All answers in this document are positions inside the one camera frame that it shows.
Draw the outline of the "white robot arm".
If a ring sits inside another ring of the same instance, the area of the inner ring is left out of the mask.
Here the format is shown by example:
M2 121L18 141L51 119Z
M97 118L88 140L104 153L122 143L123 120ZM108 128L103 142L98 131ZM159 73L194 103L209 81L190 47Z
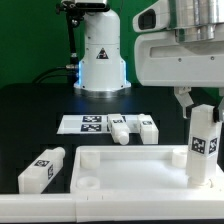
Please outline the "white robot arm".
M224 0L150 0L132 19L135 74L143 86L224 88ZM75 0L85 53L74 88L108 96L131 86L120 55L119 16L106 0Z

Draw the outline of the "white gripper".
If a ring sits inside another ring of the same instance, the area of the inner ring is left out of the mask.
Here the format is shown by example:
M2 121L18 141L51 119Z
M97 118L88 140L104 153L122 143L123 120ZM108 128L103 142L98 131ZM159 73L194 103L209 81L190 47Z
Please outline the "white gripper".
M208 41L177 43L174 31L140 35L134 46L135 69L143 86L170 86L188 118L194 102L190 87L224 87L224 28Z

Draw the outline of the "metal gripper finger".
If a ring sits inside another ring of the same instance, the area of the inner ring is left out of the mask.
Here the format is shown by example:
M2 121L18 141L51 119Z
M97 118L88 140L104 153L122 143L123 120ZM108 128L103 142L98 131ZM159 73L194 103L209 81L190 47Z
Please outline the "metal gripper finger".
M214 122L224 122L224 87L219 89L219 96L221 97L221 102L213 109Z

